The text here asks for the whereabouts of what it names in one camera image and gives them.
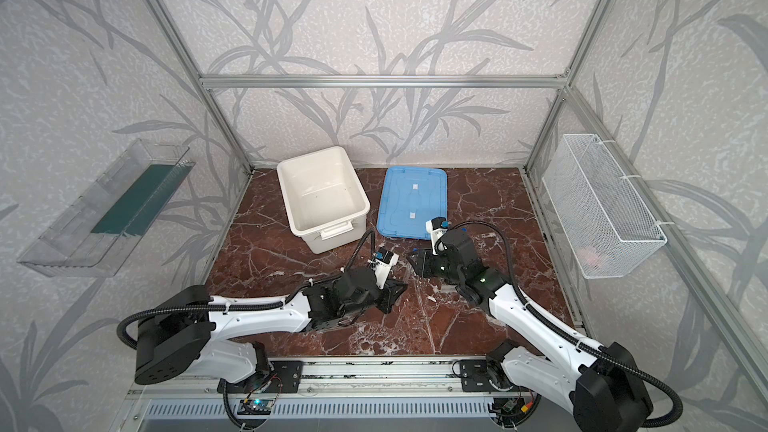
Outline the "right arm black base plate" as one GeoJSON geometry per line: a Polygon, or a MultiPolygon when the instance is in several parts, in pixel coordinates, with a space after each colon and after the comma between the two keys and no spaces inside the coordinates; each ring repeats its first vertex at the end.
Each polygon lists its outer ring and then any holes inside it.
{"type": "Polygon", "coordinates": [[[463,392],[506,392],[512,383],[486,360],[459,360],[455,363],[454,374],[461,381],[463,392]]]}

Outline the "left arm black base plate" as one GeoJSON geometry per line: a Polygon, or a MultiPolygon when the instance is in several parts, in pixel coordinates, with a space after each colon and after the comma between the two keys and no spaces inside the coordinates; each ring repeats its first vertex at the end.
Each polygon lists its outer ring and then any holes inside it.
{"type": "Polygon", "coordinates": [[[303,366],[304,362],[299,360],[272,361],[269,372],[257,371],[253,376],[241,382],[231,384],[221,379],[217,385],[217,392],[227,391],[229,394],[294,394],[299,389],[303,366]]]}

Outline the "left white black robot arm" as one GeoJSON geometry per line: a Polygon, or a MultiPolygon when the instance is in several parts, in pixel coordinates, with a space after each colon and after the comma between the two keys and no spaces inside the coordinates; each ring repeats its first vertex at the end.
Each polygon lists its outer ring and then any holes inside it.
{"type": "Polygon", "coordinates": [[[372,308],[391,312],[406,289],[385,266],[353,268],[275,297],[213,296],[196,285],[123,319],[116,334],[135,352],[139,385],[184,374],[251,384],[270,365],[264,348],[244,338],[348,327],[372,308]]]}

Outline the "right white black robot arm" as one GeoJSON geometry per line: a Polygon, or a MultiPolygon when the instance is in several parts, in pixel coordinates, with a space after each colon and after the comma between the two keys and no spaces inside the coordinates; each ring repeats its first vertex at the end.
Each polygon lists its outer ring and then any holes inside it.
{"type": "Polygon", "coordinates": [[[439,278],[471,305],[515,330],[529,344],[503,345],[489,358],[500,389],[531,389],[572,414],[582,431],[638,431],[669,426],[684,404],[672,387],[640,370],[618,343],[604,346],[548,312],[518,283],[509,241],[506,269],[486,265],[468,222],[436,217],[425,224],[431,245],[409,253],[414,273],[439,278]]]}

